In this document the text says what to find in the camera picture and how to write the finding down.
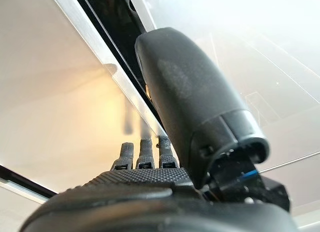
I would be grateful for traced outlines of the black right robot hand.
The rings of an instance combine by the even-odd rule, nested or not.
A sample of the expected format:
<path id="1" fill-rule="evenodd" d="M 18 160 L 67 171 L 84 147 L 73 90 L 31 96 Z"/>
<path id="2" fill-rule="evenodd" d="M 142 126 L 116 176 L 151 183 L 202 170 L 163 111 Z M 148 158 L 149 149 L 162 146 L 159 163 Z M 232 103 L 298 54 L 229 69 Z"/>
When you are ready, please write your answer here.
<path id="1" fill-rule="evenodd" d="M 270 146 L 224 74 L 173 28 L 140 35 L 135 53 L 166 136 L 123 143 L 112 168 L 42 204 L 23 232 L 296 232 L 283 184 L 256 164 Z"/>

